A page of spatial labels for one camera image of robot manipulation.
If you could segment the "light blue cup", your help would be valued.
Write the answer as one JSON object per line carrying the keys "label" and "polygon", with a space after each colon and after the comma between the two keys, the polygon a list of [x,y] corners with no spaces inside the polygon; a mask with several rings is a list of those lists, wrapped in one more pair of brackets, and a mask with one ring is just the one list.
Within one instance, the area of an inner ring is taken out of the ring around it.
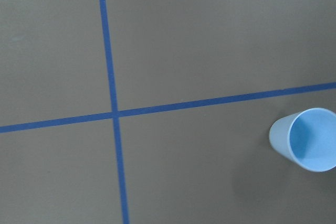
{"label": "light blue cup", "polygon": [[273,123],[269,131],[273,149],[311,172],[335,168],[335,113],[307,109]]}

